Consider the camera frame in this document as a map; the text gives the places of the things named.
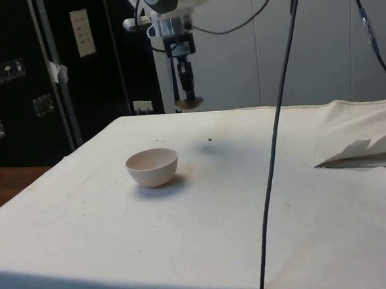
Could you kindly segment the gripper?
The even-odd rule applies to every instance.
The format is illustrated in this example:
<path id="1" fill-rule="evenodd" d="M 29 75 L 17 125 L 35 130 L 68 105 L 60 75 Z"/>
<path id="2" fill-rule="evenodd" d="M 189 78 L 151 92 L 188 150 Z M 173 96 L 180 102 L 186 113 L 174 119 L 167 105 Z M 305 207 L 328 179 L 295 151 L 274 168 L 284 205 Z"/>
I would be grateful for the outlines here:
<path id="1" fill-rule="evenodd" d="M 177 71 L 181 81 L 181 86 L 186 95 L 187 101 L 195 101 L 194 75 L 192 64 L 187 56 L 196 52 L 196 43 L 193 33 L 166 36 L 163 38 L 166 54 L 169 58 L 177 58 Z"/>

